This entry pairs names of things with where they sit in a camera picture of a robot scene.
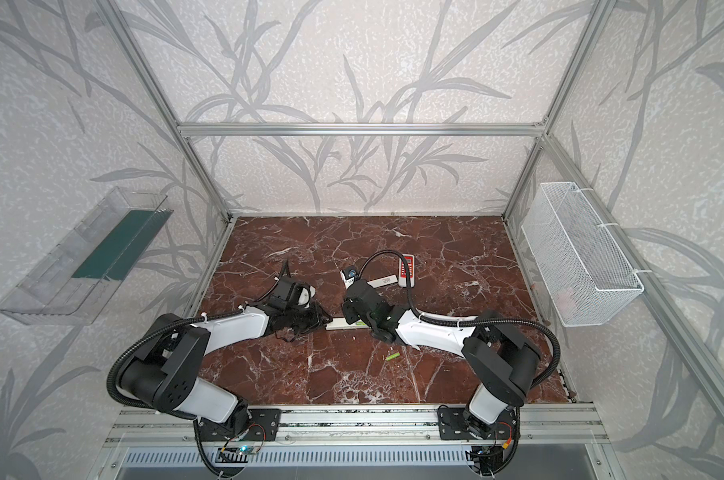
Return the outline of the aluminium cage frame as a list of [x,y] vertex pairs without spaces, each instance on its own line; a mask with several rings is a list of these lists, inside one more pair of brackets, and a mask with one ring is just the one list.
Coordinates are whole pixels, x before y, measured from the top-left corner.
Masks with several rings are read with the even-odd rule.
[[[172,112],[169,100],[152,71],[128,21],[117,2],[99,1],[97,11],[103,24],[114,36],[138,79],[169,129],[172,139],[181,148],[185,160],[192,166],[208,192],[217,201],[223,198],[213,185],[210,174],[192,150],[188,141],[191,136],[501,136],[532,137],[533,150],[525,163],[522,174],[511,195],[516,201],[523,185],[529,180],[541,152],[551,155],[558,170],[576,183],[602,219],[612,221],[613,215],[606,204],[592,191],[589,181],[574,165],[561,142],[553,133],[553,126],[561,114],[566,99],[575,86],[588,56],[593,51],[615,7],[612,1],[596,1],[591,4],[585,29],[578,40],[575,53],[569,61],[564,77],[555,93],[552,106],[544,118],[534,123],[183,123]],[[617,225],[611,227],[613,238],[625,254],[628,263],[643,276],[642,299],[667,338],[668,344],[684,363],[700,391],[724,425],[724,370],[715,356],[705,346],[691,323],[684,317],[657,272],[651,270],[647,260],[637,251],[628,232]]]

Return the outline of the clear plastic wall tray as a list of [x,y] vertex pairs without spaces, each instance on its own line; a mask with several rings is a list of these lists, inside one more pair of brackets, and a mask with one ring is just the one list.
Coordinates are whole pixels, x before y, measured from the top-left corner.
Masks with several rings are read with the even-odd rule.
[[115,187],[1,301],[24,325],[94,323],[174,210],[162,193]]

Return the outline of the white battery cover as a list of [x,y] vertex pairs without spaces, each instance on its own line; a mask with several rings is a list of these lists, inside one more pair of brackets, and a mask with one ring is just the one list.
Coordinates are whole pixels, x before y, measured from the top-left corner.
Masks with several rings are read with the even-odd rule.
[[373,288],[381,288],[381,287],[390,286],[390,285],[397,285],[399,283],[399,281],[398,281],[398,277],[396,275],[389,275],[386,277],[369,280],[368,283]]

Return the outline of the red white remote control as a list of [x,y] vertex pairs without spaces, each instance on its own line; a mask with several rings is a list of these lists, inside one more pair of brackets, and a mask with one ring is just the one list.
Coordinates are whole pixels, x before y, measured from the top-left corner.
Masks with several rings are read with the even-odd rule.
[[415,282],[415,256],[412,254],[403,254],[399,259],[398,285],[401,288],[407,288],[408,286],[414,287]]

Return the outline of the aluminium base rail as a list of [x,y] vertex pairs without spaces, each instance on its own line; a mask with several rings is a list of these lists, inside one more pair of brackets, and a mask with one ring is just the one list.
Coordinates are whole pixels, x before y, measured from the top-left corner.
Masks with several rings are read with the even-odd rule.
[[[443,442],[436,404],[297,405],[282,409],[276,437],[255,446],[437,445]],[[529,404],[514,432],[521,444],[604,444],[608,434],[589,403]],[[125,408],[106,447],[193,446],[189,422],[150,410]]]

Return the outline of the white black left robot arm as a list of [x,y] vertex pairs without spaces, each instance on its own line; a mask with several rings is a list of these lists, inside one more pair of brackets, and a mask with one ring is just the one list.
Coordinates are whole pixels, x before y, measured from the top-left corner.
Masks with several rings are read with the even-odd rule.
[[325,328],[332,316],[315,299],[315,289],[283,277],[262,298],[227,313],[156,318],[111,367],[106,388],[113,400],[153,409],[228,438],[253,423],[248,401],[207,378],[207,362],[234,346],[269,336],[288,341]]

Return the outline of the green circuit board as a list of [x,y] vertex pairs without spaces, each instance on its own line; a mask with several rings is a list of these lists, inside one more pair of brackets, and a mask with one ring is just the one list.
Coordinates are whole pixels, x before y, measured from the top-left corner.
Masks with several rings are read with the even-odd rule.
[[262,445],[226,445],[219,450],[221,456],[253,456],[260,453]]

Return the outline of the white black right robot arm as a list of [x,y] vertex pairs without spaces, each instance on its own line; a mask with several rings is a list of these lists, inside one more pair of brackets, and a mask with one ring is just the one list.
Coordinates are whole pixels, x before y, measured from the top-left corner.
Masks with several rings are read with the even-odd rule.
[[500,434],[513,440],[517,410],[559,361],[559,345],[553,343],[551,362],[539,369],[541,350],[518,329],[533,327],[532,321],[502,318],[492,310],[464,319],[417,315],[407,306],[389,304],[362,279],[348,286],[342,311],[348,324],[364,323],[382,342],[429,347],[466,360],[480,385],[455,426],[476,438]]

